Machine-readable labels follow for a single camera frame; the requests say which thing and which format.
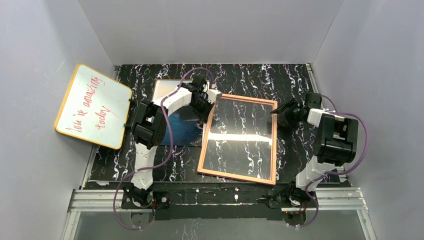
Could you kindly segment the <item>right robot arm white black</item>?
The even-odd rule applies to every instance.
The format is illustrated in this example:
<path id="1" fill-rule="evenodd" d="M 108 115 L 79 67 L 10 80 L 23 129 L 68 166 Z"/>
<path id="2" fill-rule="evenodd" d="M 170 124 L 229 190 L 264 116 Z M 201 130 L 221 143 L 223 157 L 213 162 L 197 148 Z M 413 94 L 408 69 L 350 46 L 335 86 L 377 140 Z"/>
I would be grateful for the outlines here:
<path id="1" fill-rule="evenodd" d="M 286 188 L 287 197 L 306 198 L 323 178 L 335 168 L 351 163 L 356 156 L 358 120 L 323 109 L 323 97 L 307 93 L 302 101 L 293 98 L 271 111 L 280 128 L 292 128 L 303 122 L 316 127 L 312 157 Z"/>

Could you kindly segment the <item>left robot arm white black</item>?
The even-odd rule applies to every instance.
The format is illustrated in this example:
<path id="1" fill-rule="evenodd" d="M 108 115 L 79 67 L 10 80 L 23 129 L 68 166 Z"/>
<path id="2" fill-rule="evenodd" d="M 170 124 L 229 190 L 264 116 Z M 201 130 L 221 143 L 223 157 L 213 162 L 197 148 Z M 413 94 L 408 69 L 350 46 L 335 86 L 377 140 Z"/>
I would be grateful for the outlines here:
<path id="1" fill-rule="evenodd" d="M 136 188 L 148 190 L 154 182 L 153 170 L 166 165 L 173 156 L 170 151 L 163 162 L 154 164 L 157 148 L 166 134 L 169 134 L 170 145 L 174 144 L 169 117 L 177 110 L 191 106 L 206 123 L 216 100 L 221 96 L 222 93 L 214 84 L 208 84 L 204 78 L 194 76 L 192 82 L 180 81 L 173 91 L 163 97 L 141 102 L 131 125 L 136 152 L 131 183 Z"/>

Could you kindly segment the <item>seascape photo on board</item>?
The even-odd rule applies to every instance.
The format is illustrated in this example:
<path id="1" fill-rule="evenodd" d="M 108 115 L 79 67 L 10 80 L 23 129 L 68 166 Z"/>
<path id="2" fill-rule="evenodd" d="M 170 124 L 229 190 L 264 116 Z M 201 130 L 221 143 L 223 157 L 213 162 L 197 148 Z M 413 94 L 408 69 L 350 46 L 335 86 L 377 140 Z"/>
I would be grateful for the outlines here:
<path id="1" fill-rule="evenodd" d="M 209 82 L 203 77 L 192 80 L 158 79 L 155 82 L 152 101 L 167 110 L 170 125 L 160 143 L 169 146 L 200 147 L 204 136 L 204 123 L 193 112 L 191 99 L 194 94 L 207 94 Z"/>

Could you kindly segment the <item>yellow-framed whiteboard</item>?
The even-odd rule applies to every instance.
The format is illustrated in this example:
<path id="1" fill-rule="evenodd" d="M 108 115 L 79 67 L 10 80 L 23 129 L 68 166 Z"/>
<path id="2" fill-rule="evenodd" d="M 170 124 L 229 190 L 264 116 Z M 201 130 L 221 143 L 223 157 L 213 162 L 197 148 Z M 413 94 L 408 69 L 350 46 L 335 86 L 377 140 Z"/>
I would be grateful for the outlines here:
<path id="1" fill-rule="evenodd" d="M 78 64 L 55 120 L 58 133 L 110 149 L 123 144 L 130 87 Z"/>

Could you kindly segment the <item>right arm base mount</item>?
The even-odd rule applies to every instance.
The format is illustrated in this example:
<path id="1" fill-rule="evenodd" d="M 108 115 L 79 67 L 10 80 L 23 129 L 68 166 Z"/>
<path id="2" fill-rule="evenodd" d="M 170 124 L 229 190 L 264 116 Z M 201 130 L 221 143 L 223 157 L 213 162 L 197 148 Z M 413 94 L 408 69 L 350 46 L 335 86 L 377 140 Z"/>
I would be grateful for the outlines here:
<path id="1" fill-rule="evenodd" d="M 271 209 L 292 208 L 292 210 L 285 210 L 283 217 L 290 221 L 305 221 L 306 210 L 311 200 L 306 191 L 297 187 L 287 187 L 281 190 L 269 190 L 266 195 L 258 198 L 256 202 L 265 204 Z"/>

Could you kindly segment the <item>aluminium rail front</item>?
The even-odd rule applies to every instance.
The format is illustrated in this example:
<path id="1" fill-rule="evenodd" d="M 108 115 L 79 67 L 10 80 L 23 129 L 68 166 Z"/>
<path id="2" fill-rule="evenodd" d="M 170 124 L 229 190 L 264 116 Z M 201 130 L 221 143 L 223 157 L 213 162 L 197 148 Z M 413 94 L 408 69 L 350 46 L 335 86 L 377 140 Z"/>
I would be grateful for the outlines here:
<path id="1" fill-rule="evenodd" d="M 160 184 L 147 203 L 122 190 L 74 190 L 64 240 L 306 239 L 374 240 L 368 206 L 358 187 L 321 187 L 316 200 L 274 206 L 255 184 Z"/>

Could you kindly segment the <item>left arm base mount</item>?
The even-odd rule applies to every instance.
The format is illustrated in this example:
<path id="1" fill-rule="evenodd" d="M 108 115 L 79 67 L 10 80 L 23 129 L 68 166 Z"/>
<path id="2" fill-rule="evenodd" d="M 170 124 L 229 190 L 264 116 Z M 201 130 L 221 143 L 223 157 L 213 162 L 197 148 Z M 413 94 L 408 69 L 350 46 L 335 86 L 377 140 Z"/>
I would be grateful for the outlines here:
<path id="1" fill-rule="evenodd" d="M 124 189 L 123 196 L 120 200 L 120 207 L 125 210 L 160 210 L 168 209 L 171 205 L 170 193 L 164 191 Z"/>

